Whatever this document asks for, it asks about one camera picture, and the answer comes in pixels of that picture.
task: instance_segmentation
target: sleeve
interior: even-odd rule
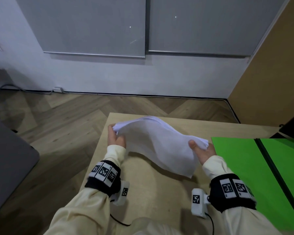
[[[233,173],[220,156],[210,157],[203,165],[206,175],[213,178]],[[260,212],[245,207],[236,207],[222,213],[226,234],[228,235],[281,235],[281,233]]]
[[[126,149],[110,145],[104,160],[118,167],[124,161]],[[105,235],[110,217],[110,200],[107,194],[96,189],[84,188],[53,217],[45,235]]]

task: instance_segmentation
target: black stripe on green board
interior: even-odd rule
[[[258,146],[260,152],[262,153],[264,159],[266,160],[270,170],[272,171],[274,177],[276,178],[277,182],[279,183],[282,191],[284,192],[286,198],[290,202],[290,205],[294,209],[294,197],[290,192],[289,188],[287,187],[285,181],[283,180],[281,174],[279,173],[277,167],[275,166],[274,162],[272,161],[267,149],[263,145],[262,141],[259,138],[254,139],[256,145]]]

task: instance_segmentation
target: table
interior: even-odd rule
[[[90,171],[106,154],[108,125],[140,117],[143,116],[110,113],[81,190]],[[210,143],[212,143],[211,137],[269,138],[279,130],[278,127],[271,126],[159,118],[182,134],[205,138]],[[189,179],[161,169],[141,154],[129,153],[128,158],[121,165],[121,179],[129,181],[130,187],[124,206],[111,205],[111,214],[118,220],[130,224],[135,218],[149,217],[179,229],[185,234],[212,234],[211,221],[197,218],[191,213],[192,189],[202,188],[206,193],[210,191],[210,179],[201,166],[198,166],[193,177]],[[225,234],[221,213],[211,205],[208,206],[208,213],[214,221],[215,234]]]

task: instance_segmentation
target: gray roller blind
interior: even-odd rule
[[[151,0],[149,50],[253,53],[284,0]]]
[[[146,0],[17,0],[42,50],[145,57]]]

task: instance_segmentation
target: floor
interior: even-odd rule
[[[236,123],[220,100],[0,91],[0,119],[40,161],[0,209],[0,234],[43,234],[79,191],[110,112]]]

